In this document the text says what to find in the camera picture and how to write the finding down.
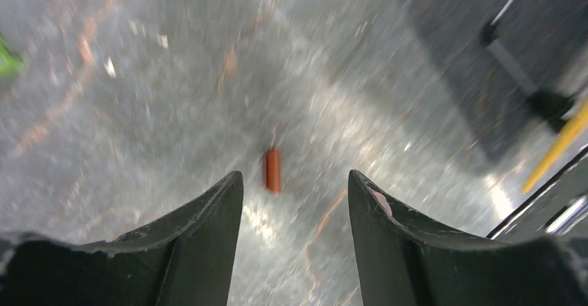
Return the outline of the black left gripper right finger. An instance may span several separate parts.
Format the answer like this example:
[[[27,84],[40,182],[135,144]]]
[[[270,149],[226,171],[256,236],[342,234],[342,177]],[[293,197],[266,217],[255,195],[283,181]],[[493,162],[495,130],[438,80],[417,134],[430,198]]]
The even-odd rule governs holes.
[[[587,238],[508,244],[457,230],[348,179],[349,217],[365,305],[586,305]]]

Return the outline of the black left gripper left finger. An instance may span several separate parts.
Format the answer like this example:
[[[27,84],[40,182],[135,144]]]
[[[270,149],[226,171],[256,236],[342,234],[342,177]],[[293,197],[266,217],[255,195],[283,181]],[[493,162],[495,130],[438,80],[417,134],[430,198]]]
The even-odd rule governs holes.
[[[1,304],[226,305],[242,209],[243,176],[233,171],[113,241],[4,232]]]

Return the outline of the red marker cap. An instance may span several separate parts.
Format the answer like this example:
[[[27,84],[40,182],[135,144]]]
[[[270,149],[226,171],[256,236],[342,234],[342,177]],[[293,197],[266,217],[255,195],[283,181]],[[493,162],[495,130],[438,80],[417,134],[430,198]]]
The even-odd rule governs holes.
[[[273,194],[279,194],[282,191],[281,156],[277,148],[270,148],[266,151],[265,186]]]

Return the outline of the yellow framed whiteboard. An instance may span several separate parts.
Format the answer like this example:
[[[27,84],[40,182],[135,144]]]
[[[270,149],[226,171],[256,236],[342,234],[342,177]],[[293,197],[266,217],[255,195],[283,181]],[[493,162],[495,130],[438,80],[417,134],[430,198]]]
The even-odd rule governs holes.
[[[530,174],[527,181],[524,183],[521,191],[523,193],[529,192],[541,179],[541,177],[548,172],[553,164],[560,158],[561,155],[576,141],[587,129],[587,99],[585,99],[576,114],[567,121],[560,134],[557,136],[553,145],[546,152],[539,164]]]

